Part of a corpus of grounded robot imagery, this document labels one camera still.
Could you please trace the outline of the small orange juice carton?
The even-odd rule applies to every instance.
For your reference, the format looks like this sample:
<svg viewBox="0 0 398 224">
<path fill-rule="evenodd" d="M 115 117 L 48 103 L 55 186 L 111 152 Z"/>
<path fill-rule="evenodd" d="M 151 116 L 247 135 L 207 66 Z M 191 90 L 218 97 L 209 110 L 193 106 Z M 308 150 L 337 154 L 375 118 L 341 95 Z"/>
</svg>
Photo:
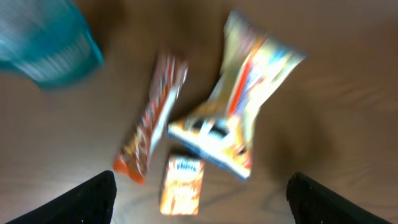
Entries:
<svg viewBox="0 0 398 224">
<path fill-rule="evenodd" d="M 204 170 L 204 160 L 187 151 L 169 153 L 159 197 L 161 214 L 198 214 Z"/>
</svg>

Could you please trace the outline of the teal mouthwash bottle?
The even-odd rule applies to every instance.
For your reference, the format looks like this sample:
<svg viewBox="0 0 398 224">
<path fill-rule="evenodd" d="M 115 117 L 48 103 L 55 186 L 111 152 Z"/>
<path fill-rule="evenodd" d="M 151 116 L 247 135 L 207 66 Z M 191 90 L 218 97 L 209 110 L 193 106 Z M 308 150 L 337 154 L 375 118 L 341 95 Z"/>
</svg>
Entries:
<svg viewBox="0 0 398 224">
<path fill-rule="evenodd" d="M 37 86 L 73 83 L 104 63 L 73 1 L 1 0 L 1 70 Z"/>
</svg>

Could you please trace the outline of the yellow snack bag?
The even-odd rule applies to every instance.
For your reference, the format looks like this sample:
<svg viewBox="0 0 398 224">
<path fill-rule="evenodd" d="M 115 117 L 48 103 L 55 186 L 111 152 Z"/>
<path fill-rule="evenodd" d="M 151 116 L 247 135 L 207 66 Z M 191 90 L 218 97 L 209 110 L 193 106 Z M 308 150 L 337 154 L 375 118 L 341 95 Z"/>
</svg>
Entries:
<svg viewBox="0 0 398 224">
<path fill-rule="evenodd" d="M 297 49 L 231 11 L 224 25 L 220 79 L 206 101 L 167 126 L 168 137 L 237 178 L 248 179 L 261 106 L 304 59 Z"/>
</svg>

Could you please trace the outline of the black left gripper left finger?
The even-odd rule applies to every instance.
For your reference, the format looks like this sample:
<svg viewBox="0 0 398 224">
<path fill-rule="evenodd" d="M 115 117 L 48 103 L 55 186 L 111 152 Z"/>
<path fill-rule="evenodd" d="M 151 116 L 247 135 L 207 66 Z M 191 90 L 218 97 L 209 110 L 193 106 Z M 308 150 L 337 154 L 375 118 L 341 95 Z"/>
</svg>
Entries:
<svg viewBox="0 0 398 224">
<path fill-rule="evenodd" d="M 110 170 L 7 224 L 110 224 L 117 194 Z"/>
</svg>

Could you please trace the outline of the orange red snack bar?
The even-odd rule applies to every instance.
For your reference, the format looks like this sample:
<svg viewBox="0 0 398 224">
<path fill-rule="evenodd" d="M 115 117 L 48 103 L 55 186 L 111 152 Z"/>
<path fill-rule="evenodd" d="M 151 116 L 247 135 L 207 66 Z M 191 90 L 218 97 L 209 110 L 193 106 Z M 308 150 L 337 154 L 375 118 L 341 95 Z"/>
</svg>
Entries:
<svg viewBox="0 0 398 224">
<path fill-rule="evenodd" d="M 145 182 L 151 155 L 162 137 L 187 72 L 186 60 L 169 51 L 159 52 L 149 100 L 140 120 L 127 135 L 114 159 L 113 169 L 116 172 L 138 184 Z"/>
</svg>

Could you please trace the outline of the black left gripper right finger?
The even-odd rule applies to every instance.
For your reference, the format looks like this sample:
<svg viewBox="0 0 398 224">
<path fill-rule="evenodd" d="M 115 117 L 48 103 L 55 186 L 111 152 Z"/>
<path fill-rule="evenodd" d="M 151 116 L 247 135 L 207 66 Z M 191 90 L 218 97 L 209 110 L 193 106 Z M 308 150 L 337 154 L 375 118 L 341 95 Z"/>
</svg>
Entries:
<svg viewBox="0 0 398 224">
<path fill-rule="evenodd" d="M 286 198 L 296 224 L 390 224 L 301 172 L 289 179 Z"/>
</svg>

